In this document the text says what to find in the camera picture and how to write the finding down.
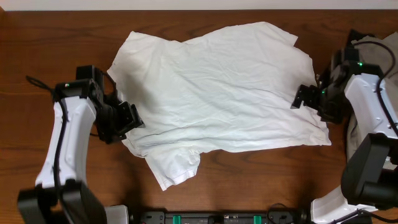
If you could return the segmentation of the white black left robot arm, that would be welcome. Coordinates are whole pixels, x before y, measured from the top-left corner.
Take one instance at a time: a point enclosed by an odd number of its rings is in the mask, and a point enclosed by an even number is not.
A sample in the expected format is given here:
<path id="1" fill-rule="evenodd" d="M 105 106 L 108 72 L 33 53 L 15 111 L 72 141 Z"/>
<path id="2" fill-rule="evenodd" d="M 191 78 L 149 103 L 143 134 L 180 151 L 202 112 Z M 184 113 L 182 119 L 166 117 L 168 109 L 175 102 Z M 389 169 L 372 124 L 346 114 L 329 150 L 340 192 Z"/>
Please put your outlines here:
<path id="1" fill-rule="evenodd" d="M 104 207 L 86 183 L 86 157 L 91 129 L 106 144 L 126 139 L 145 126 L 135 105 L 105 93 L 110 76 L 93 65 L 77 67 L 74 81 L 50 88 L 55 120 L 43 167 L 31 189 L 21 190 L 17 207 L 25 223 L 128 223 L 127 206 Z"/>

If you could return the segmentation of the white t-shirt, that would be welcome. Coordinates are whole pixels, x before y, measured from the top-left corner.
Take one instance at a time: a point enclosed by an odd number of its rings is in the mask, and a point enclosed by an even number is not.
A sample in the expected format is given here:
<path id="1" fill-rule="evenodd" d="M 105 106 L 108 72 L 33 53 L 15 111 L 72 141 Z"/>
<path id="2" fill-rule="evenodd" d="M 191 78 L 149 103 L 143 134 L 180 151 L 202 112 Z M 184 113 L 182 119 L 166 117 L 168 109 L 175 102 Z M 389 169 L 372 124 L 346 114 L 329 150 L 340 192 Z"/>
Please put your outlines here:
<path id="1" fill-rule="evenodd" d="M 201 154 L 328 146 L 316 111 L 291 107 L 315 83 L 297 36 L 268 22 L 228 26 L 178 42 L 131 32 L 108 69 L 143 128 L 124 145 L 146 160 L 162 190 L 198 171 Z"/>

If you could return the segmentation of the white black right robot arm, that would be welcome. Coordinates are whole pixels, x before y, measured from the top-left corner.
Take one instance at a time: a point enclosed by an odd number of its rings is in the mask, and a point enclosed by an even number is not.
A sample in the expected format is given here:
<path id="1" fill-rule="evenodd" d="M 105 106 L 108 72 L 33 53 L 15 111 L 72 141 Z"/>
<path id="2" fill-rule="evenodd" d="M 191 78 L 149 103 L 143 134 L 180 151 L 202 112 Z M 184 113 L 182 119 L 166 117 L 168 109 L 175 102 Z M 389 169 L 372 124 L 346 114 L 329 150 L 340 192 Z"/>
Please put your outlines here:
<path id="1" fill-rule="evenodd" d="M 337 51 L 317 86 L 300 85 L 291 107 L 307 106 L 322 121 L 338 124 L 354 115 L 361 141 L 349 156 L 341 184 L 311 202 L 307 223 L 371 223 L 377 210 L 397 207 L 397 115 L 386 91 L 387 73 L 361 61 L 356 45 Z"/>

